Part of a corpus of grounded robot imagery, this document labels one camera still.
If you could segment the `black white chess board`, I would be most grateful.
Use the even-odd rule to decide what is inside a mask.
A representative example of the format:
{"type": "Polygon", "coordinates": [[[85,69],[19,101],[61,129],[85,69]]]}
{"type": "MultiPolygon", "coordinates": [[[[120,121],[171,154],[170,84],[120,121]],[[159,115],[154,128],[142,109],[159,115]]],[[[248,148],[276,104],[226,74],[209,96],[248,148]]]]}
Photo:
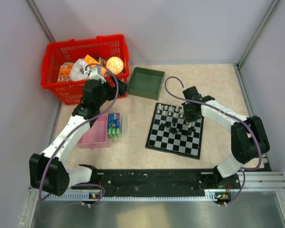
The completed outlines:
{"type": "Polygon", "coordinates": [[[204,118],[187,123],[180,106],[156,103],[145,148],[200,159],[204,118]]]}

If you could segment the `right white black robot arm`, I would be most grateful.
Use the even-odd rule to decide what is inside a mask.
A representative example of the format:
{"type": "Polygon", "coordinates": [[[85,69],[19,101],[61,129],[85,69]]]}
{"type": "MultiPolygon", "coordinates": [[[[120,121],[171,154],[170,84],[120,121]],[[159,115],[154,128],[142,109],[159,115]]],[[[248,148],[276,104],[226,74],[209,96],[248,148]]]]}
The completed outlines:
{"type": "Polygon", "coordinates": [[[230,133],[231,154],[213,168],[213,173],[200,175],[199,184],[208,189],[223,188],[230,177],[251,160],[270,150],[269,140],[260,117],[247,117],[224,107],[212,96],[202,97],[195,86],[183,88],[185,102],[182,103],[184,118],[188,123],[202,117],[215,121],[230,133]]]}

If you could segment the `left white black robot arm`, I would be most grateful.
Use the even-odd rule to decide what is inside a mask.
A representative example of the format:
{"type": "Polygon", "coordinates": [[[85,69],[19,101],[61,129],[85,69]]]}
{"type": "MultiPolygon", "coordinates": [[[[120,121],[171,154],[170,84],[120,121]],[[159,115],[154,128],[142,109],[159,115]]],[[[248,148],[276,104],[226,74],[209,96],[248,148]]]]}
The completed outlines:
{"type": "Polygon", "coordinates": [[[102,73],[103,65],[92,63],[84,68],[88,80],[84,84],[83,95],[73,110],[68,123],[56,139],[40,154],[34,153],[29,159],[31,187],[40,193],[47,192],[61,196],[73,186],[84,184],[94,188],[98,176],[90,165],[79,165],[67,169],[65,163],[82,136],[88,132],[102,116],[101,106],[127,92],[128,85],[116,77],[108,68],[102,73]]]}

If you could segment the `orange round ball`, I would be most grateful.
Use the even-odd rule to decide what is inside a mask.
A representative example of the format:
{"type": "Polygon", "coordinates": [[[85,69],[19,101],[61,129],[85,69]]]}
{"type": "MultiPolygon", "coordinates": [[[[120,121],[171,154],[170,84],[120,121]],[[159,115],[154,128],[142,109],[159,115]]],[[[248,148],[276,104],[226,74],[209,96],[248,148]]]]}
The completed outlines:
{"type": "Polygon", "coordinates": [[[114,74],[122,73],[124,62],[119,57],[111,57],[106,62],[106,67],[114,74]]]}

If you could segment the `blue green packaged item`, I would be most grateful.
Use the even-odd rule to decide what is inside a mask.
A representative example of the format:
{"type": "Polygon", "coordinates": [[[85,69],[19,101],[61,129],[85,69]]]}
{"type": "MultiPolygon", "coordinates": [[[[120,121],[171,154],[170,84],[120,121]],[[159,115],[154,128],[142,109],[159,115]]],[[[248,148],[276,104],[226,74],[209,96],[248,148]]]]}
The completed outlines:
{"type": "Polygon", "coordinates": [[[120,113],[108,115],[107,133],[111,139],[121,138],[122,124],[120,113]]]}

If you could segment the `dark green open box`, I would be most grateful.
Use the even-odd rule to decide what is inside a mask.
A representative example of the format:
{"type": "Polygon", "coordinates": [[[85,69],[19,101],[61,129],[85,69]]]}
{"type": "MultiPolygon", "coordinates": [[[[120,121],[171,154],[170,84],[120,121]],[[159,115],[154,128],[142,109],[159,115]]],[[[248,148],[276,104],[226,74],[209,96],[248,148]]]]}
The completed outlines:
{"type": "Polygon", "coordinates": [[[165,72],[135,67],[130,78],[128,94],[159,100],[165,72]]]}

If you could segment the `white plastic bag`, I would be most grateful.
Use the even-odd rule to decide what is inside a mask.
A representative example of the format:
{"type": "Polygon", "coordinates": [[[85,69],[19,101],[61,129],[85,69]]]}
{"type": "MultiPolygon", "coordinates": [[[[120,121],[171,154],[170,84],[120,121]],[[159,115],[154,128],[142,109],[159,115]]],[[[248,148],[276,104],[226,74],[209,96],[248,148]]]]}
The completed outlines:
{"type": "Polygon", "coordinates": [[[81,81],[89,79],[91,67],[86,69],[87,63],[83,59],[78,59],[72,66],[70,71],[70,79],[72,81],[81,81]]]}

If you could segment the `orange punched cardboard box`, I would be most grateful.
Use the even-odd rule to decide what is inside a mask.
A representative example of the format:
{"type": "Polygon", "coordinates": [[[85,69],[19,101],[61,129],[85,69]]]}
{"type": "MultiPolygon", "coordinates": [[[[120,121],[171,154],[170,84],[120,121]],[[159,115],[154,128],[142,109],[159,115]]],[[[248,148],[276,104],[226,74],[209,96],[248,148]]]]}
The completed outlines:
{"type": "Polygon", "coordinates": [[[90,55],[86,55],[84,57],[84,61],[89,65],[90,64],[90,69],[93,67],[100,67],[102,72],[101,74],[103,75],[107,70],[105,69],[107,60],[103,59],[101,57],[91,57],[90,55]]]}

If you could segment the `pink open drawer box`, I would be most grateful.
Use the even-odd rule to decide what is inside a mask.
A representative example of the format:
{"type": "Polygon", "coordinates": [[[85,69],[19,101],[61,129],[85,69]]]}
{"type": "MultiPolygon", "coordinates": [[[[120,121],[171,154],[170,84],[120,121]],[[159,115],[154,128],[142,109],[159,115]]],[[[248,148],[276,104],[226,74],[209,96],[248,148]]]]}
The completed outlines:
{"type": "Polygon", "coordinates": [[[108,114],[98,117],[93,126],[80,138],[77,145],[81,149],[108,148],[107,124],[108,114]]]}

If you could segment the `red plastic shopping basket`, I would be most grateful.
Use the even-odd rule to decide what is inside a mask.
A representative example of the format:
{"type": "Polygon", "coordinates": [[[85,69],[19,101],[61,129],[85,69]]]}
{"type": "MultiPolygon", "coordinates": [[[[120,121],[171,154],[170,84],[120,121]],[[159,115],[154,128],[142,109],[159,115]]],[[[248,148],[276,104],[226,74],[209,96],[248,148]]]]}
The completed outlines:
{"type": "Polygon", "coordinates": [[[124,63],[123,72],[117,78],[123,82],[128,81],[129,51],[122,34],[97,36],[85,40],[68,40],[50,43],[47,46],[41,67],[41,86],[54,94],[66,105],[76,105],[83,95],[85,81],[58,82],[58,73],[65,62],[76,62],[78,59],[90,55],[109,59],[119,57],[124,63]]]}

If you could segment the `small orange carton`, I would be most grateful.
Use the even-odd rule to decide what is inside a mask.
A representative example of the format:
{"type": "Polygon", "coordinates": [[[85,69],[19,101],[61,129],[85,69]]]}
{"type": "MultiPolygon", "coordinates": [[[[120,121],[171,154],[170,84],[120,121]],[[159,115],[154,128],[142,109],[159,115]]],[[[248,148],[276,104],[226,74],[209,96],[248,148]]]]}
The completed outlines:
{"type": "Polygon", "coordinates": [[[74,63],[71,62],[65,62],[60,66],[57,82],[69,82],[70,79],[70,72],[73,67],[74,63]]]}

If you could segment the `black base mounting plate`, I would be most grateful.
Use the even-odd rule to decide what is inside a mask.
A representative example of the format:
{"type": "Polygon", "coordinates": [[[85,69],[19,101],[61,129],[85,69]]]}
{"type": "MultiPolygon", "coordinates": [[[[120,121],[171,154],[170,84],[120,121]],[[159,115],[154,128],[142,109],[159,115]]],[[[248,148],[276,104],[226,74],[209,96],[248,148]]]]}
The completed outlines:
{"type": "Polygon", "coordinates": [[[236,174],[218,187],[202,187],[199,176],[212,173],[212,169],[98,169],[81,188],[99,184],[105,188],[106,197],[189,197],[203,196],[208,189],[240,188],[236,174]]]}

